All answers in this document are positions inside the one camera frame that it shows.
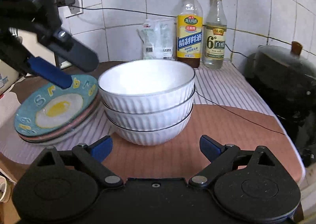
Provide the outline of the blue fried egg plate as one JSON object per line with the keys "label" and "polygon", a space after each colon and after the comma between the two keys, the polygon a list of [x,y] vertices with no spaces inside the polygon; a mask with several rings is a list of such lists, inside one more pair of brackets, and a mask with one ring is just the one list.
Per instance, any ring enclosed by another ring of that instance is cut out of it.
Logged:
{"label": "blue fried egg plate", "polygon": [[67,89],[48,83],[32,93],[16,111],[16,132],[26,137],[51,133],[90,107],[98,93],[97,79],[84,74],[71,77]]}

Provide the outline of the white ribbed bowl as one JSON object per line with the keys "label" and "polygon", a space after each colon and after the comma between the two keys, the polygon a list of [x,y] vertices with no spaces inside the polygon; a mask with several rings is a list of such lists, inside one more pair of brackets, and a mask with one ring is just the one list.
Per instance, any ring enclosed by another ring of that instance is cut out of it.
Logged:
{"label": "white ribbed bowl", "polygon": [[189,116],[193,108],[194,93],[183,103],[154,113],[121,113],[103,103],[107,117],[116,125],[134,131],[154,131],[178,124]]}
{"label": "white ribbed bowl", "polygon": [[136,60],[104,72],[99,91],[114,111],[154,113],[185,102],[193,92],[195,76],[195,70],[183,62]]}
{"label": "white ribbed bowl", "polygon": [[173,126],[154,131],[128,130],[120,127],[118,124],[115,124],[110,118],[108,118],[108,120],[114,126],[115,132],[128,142],[143,146],[154,146],[164,144],[179,135],[188,124],[192,112],[193,108],[181,122]]}

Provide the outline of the striped brown table mat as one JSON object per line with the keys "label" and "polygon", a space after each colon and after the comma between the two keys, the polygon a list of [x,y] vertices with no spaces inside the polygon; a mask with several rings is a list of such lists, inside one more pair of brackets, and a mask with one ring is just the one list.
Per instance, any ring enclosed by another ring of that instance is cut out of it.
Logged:
{"label": "striped brown table mat", "polygon": [[[13,126],[20,103],[43,84],[41,78],[28,78],[17,83],[1,99],[1,169],[13,180],[20,179],[43,150],[43,145],[23,141]],[[99,111],[81,131],[55,147],[70,150],[79,143],[92,144],[105,135],[112,137],[114,147],[103,164],[123,179],[193,176],[209,163],[199,149],[202,135],[208,135],[221,144],[235,144],[243,150],[267,146],[296,182],[300,183],[305,176],[299,154],[276,118],[245,109],[197,104],[183,131],[156,146],[126,141],[114,133],[105,112]]]}

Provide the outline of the white plastic seasoning bag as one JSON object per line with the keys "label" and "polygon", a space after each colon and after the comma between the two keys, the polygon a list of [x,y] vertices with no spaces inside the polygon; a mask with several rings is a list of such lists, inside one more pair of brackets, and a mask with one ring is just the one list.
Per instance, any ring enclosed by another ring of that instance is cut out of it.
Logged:
{"label": "white plastic seasoning bag", "polygon": [[175,59],[174,19],[146,19],[138,34],[142,41],[143,59]]}

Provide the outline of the black pot with glass lid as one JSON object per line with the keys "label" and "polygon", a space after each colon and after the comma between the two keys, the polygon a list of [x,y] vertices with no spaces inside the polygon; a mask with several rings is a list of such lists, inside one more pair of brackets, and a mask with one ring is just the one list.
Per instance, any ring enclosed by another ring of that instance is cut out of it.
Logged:
{"label": "black pot with glass lid", "polygon": [[305,167],[315,163],[315,66],[291,49],[260,45],[245,67],[246,80],[277,116]]}

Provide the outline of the yellow label cooking wine bottle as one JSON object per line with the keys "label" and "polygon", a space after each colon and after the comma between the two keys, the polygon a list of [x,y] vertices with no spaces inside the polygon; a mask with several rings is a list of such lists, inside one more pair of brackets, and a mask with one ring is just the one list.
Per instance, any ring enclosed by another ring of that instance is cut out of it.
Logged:
{"label": "yellow label cooking wine bottle", "polygon": [[202,7],[198,0],[181,0],[176,19],[176,58],[192,68],[200,66],[202,17]]}

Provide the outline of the clear white vinegar bottle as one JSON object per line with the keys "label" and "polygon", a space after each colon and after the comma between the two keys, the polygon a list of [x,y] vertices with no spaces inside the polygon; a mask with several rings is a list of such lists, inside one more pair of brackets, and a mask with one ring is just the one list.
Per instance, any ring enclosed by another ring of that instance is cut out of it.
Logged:
{"label": "clear white vinegar bottle", "polygon": [[222,0],[210,0],[204,28],[203,63],[210,69],[221,69],[226,47],[227,19]]}

